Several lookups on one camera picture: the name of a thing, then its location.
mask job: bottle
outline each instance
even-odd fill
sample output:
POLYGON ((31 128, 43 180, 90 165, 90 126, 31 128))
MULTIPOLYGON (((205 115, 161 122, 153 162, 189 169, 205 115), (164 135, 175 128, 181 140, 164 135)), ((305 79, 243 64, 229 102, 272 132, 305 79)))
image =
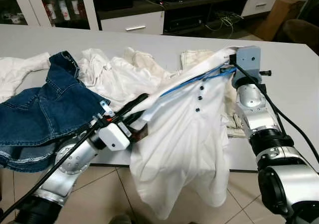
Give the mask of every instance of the bottle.
POLYGON ((73 10, 74 10, 74 14, 75 15, 80 15, 80 11, 79 11, 79 8, 78 8, 78 4, 79 4, 79 0, 72 0, 72 7, 73 7, 73 10))
POLYGON ((48 3, 46 4, 46 8, 49 12, 49 17, 52 20, 56 20, 56 14, 55 14, 55 1, 54 0, 48 0, 48 3))
POLYGON ((10 19, 13 24, 20 24, 20 18, 17 15, 12 15, 10 19))
POLYGON ((59 0, 59 6, 60 6, 61 13, 63 15, 64 20, 66 20, 66 21, 71 20, 68 8, 67 8, 66 3, 65 3, 65 0, 59 0))

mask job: pile of clothes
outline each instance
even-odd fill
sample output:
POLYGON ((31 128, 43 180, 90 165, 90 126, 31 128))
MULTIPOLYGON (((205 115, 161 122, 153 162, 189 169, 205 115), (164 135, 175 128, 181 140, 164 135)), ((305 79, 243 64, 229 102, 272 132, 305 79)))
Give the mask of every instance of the pile of clothes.
POLYGON ((0 58, 0 166, 38 172, 52 164, 61 140, 87 129, 104 113, 100 101, 118 111, 142 93, 132 109, 145 111, 132 127, 148 124, 134 144, 130 169, 141 199, 166 219, 181 189, 189 185, 213 207, 226 199, 228 136, 244 137, 234 111, 230 78, 215 76, 181 86, 228 61, 236 47, 217 52, 185 51, 179 71, 166 71, 151 54, 126 48, 108 59, 99 49, 75 59, 67 52, 29 59, 0 58), (48 69, 42 87, 16 94, 28 73, 48 69))

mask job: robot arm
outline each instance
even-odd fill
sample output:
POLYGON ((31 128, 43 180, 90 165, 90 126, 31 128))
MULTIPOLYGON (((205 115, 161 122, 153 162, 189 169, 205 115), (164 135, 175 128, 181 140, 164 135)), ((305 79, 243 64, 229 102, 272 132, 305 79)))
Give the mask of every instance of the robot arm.
MULTIPOLYGON (((258 84, 261 83, 259 62, 258 47, 239 48, 230 56, 230 64, 242 67, 258 84)), ((319 175, 280 129, 259 90, 260 85, 257 87, 240 71, 234 75, 232 85, 237 90, 236 112, 256 155, 264 205, 274 214, 282 215, 288 224, 319 224, 319 175)), ((130 144, 133 135, 126 125, 142 112, 126 119, 123 116, 146 97, 145 94, 139 96, 116 114, 102 102, 106 113, 95 118, 98 128, 18 207, 20 212, 15 223, 54 223, 76 179, 98 152, 106 145, 114 151, 130 144)), ((56 165, 80 139, 81 135, 62 145, 57 152, 56 165)))
MULTIPOLYGON (((230 60, 260 84, 259 58, 258 47, 244 47, 230 60)), ((319 175, 280 130, 258 87, 238 70, 232 85, 237 89, 236 112, 256 155, 264 205, 288 224, 319 223, 319 175)))

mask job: brown chair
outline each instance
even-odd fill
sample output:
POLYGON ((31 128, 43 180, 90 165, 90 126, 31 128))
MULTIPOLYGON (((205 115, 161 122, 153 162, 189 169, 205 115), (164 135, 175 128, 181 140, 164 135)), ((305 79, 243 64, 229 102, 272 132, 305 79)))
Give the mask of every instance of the brown chair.
POLYGON ((306 44, 319 56, 319 27, 307 21, 286 21, 277 33, 276 41, 306 44))

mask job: tiled floor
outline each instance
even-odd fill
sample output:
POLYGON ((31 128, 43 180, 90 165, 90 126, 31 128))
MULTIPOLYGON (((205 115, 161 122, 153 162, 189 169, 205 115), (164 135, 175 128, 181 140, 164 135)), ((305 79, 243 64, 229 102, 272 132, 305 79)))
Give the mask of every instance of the tiled floor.
MULTIPOLYGON (((25 194, 40 174, 2 170, 0 206, 8 208, 25 194)), ((263 207, 257 174, 231 173, 227 200, 212 208, 198 195, 184 188, 165 221, 158 220, 138 196, 128 168, 90 167, 78 180, 58 224, 107 224, 117 215, 127 213, 138 224, 283 224, 284 219, 263 207)))

